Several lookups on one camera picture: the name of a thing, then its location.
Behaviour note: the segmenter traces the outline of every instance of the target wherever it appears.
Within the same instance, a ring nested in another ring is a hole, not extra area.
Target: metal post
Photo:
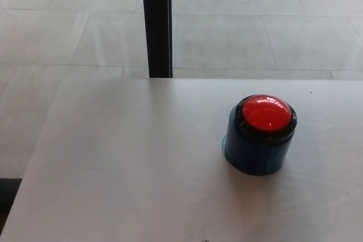
[[[171,0],[143,0],[149,77],[172,78]]]

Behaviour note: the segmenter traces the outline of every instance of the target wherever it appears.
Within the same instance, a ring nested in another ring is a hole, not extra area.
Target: gray floor
[[[147,77],[142,0],[0,0],[0,177],[22,177],[65,76]],[[173,0],[174,73],[363,79],[362,0]]]

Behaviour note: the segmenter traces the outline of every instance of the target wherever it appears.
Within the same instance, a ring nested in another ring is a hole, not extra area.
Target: red button
[[[291,119],[286,102],[273,96],[256,95],[243,103],[246,121],[256,129],[274,132],[283,129]]]

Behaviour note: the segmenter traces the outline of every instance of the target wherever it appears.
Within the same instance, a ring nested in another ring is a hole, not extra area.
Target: white table
[[[231,108],[266,93],[298,126],[285,165],[224,159]],[[0,242],[361,242],[363,83],[70,80]]]

